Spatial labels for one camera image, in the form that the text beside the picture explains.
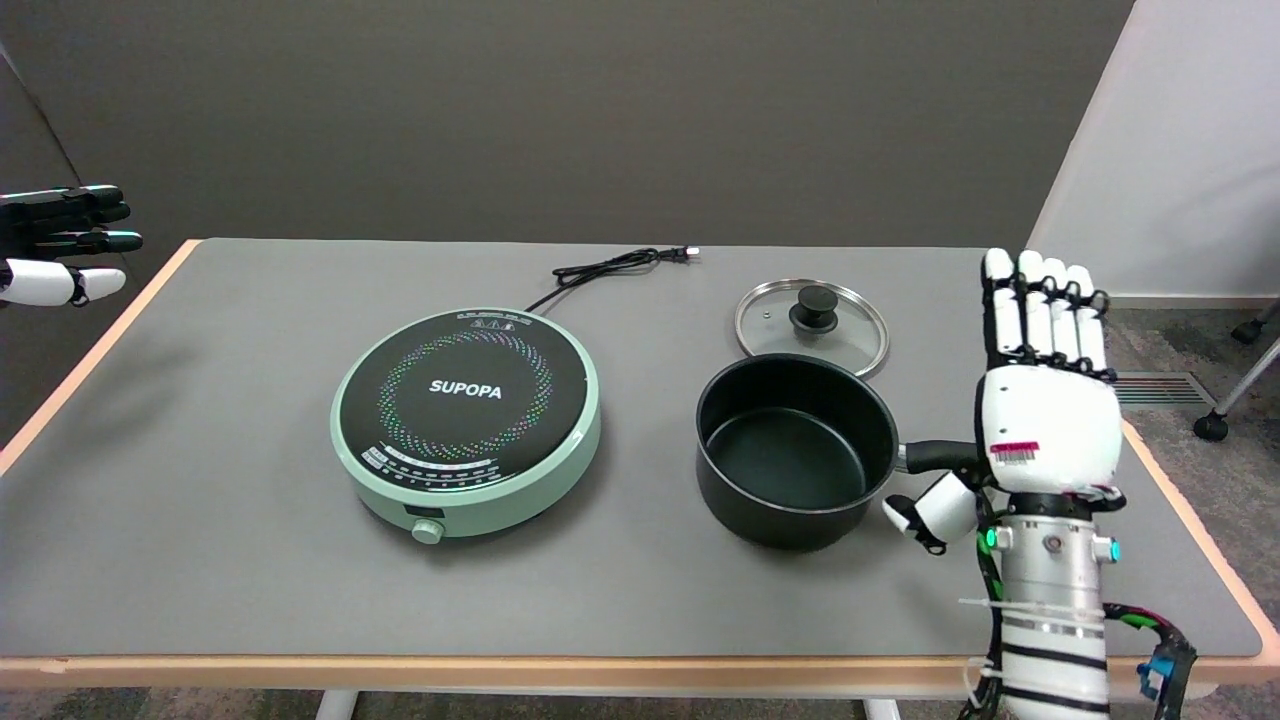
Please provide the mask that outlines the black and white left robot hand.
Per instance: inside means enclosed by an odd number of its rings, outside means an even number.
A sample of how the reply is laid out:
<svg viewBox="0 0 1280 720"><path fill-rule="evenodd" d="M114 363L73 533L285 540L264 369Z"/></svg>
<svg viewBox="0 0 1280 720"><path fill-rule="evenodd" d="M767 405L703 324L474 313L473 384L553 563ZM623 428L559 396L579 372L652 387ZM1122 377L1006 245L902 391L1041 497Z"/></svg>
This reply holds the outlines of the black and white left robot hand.
<svg viewBox="0 0 1280 720"><path fill-rule="evenodd" d="M115 184L88 184L1 196L1 301L35 307L84 305L120 291L113 266L68 265L68 258L128 254L145 246L110 224L131 217Z"/></svg>

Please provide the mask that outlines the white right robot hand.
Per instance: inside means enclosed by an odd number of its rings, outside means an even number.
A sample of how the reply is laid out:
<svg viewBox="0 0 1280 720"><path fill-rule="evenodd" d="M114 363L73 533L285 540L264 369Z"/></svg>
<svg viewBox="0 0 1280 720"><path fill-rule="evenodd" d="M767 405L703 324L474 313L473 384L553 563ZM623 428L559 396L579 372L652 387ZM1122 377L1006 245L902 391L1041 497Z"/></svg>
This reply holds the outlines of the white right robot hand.
<svg viewBox="0 0 1280 720"><path fill-rule="evenodd" d="M988 250L980 284L987 368L975 438L904 445L901 469L940 477L915 498L882 503L892 525L932 553L979 530L980 503L995 492L1030 501L1034 514L1126 505L1114 479L1123 419L1105 355L1110 296L1084 266L1032 250Z"/></svg>

